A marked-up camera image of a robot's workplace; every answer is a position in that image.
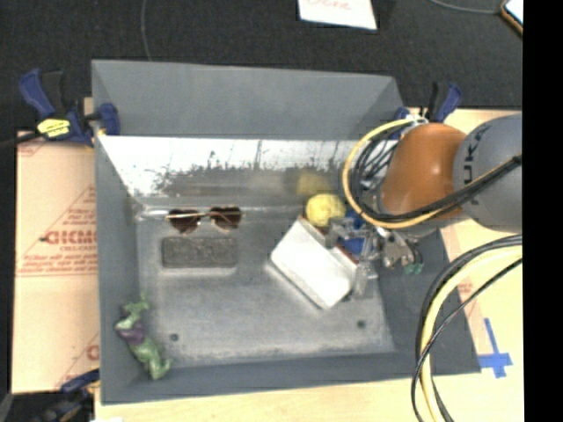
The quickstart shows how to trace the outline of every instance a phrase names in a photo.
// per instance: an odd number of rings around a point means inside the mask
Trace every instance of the sunglasses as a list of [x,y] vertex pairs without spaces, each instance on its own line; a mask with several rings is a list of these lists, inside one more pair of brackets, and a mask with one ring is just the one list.
[[235,229],[243,217],[239,207],[212,207],[207,212],[197,209],[173,209],[166,219],[182,234],[189,234],[200,225],[201,219],[208,217],[220,229]]

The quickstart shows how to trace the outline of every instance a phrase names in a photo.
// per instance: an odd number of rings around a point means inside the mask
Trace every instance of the white cable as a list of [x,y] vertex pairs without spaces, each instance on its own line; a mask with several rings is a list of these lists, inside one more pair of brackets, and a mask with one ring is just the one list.
[[143,5],[141,6],[141,36],[143,37],[143,46],[144,52],[149,58],[149,61],[152,61],[152,56],[150,55],[149,50],[149,42],[147,41],[147,34],[146,34],[146,22],[145,22],[145,13],[147,11],[147,1],[143,0]]

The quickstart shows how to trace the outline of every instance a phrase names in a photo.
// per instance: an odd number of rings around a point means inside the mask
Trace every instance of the black mat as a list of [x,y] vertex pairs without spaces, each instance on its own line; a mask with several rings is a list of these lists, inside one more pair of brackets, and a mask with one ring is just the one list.
[[[495,10],[501,0],[443,1]],[[145,58],[142,2],[0,0],[0,140],[34,122],[17,87],[28,70],[63,69],[67,97],[81,100],[92,58]],[[155,61],[391,74],[409,106],[425,105],[432,82],[450,79],[463,106],[521,109],[523,40],[500,16],[427,0],[374,5],[377,33],[301,22],[296,0],[147,0],[146,34]],[[0,396],[9,378],[14,166],[13,151],[0,151]]]

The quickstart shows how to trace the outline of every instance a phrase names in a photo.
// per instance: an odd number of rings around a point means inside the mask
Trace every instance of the yellow wire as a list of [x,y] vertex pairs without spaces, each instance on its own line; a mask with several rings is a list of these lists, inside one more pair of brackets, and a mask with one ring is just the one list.
[[[505,247],[510,249],[509,251],[504,251],[504,255],[510,257],[520,257],[522,253],[519,252],[516,255],[514,251],[514,247]],[[448,296],[451,292],[459,286],[459,284],[466,279],[472,271],[475,270],[475,266],[479,266],[479,268],[483,267],[487,262],[492,260],[497,260],[499,258],[499,252],[495,252],[493,255],[485,255],[478,257],[471,261],[469,264],[465,265],[462,269],[460,269],[453,277],[451,277],[446,283],[444,283],[443,287],[440,291],[436,294],[434,300],[431,302],[430,307],[428,309],[427,316],[425,318],[425,323],[422,328],[422,332],[420,335],[420,353],[424,351],[428,342],[434,335],[434,328],[435,328],[435,321],[438,317],[438,313],[442,308],[443,303],[446,301]],[[438,407],[438,403],[436,402],[436,396],[434,392],[434,386],[432,386],[432,366],[431,366],[431,355],[429,355],[422,365],[422,369],[420,370],[420,385],[422,387],[422,392],[424,393],[424,397],[430,410],[430,414],[432,415],[432,419],[434,422],[442,421],[440,408]]]
[[[362,207],[360,207],[360,205],[355,201],[354,196],[352,195],[352,192],[350,191],[350,183],[349,183],[349,179],[348,179],[350,164],[352,163],[353,159],[355,158],[355,155],[358,152],[358,150],[360,149],[360,147],[365,142],[369,141],[372,137],[380,135],[381,133],[383,133],[386,130],[389,130],[389,129],[395,128],[395,127],[401,127],[403,125],[408,125],[408,124],[411,124],[412,122],[413,121],[409,120],[409,119],[395,120],[393,122],[386,123],[386,124],[382,125],[381,127],[377,127],[375,129],[371,130],[369,133],[367,133],[365,136],[363,136],[363,138],[358,143],[356,143],[356,145],[352,148],[352,150],[350,150],[350,153],[347,156],[346,161],[344,162],[341,177],[342,177],[342,187],[343,187],[344,194],[346,195],[348,203],[354,209],[354,211],[357,214],[360,215],[360,217],[363,220],[371,223],[372,225],[376,225],[377,227],[383,227],[385,229],[404,229],[404,228],[412,227],[413,225],[416,225],[417,223],[421,223],[421,222],[427,221],[428,219],[431,219],[437,213],[439,213],[440,211],[443,210],[443,208],[436,209],[434,211],[430,211],[430,212],[425,213],[423,215],[419,215],[419,216],[413,217],[411,219],[408,219],[408,220],[402,221],[402,222],[382,221],[382,220],[376,219],[374,217],[371,217],[370,215],[364,214]],[[497,169],[500,169],[501,167],[503,167],[505,164],[509,163],[510,161],[512,161],[512,159],[509,159],[504,164],[500,164],[499,166],[497,166],[497,167],[493,168],[492,170],[488,171],[487,173],[484,173],[483,175],[478,177],[477,180],[475,180],[475,181],[481,180],[484,177],[486,177],[487,175],[490,175],[490,174],[496,172]]]

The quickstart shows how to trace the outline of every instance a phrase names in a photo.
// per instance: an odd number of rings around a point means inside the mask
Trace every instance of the blue tape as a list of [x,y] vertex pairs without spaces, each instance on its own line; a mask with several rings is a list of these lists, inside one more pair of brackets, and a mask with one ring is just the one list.
[[499,347],[493,334],[493,326],[491,321],[485,317],[486,332],[491,340],[493,346],[493,353],[478,355],[479,365],[481,368],[490,367],[494,372],[495,378],[502,378],[507,376],[505,367],[512,366],[512,360],[508,353],[500,353]]

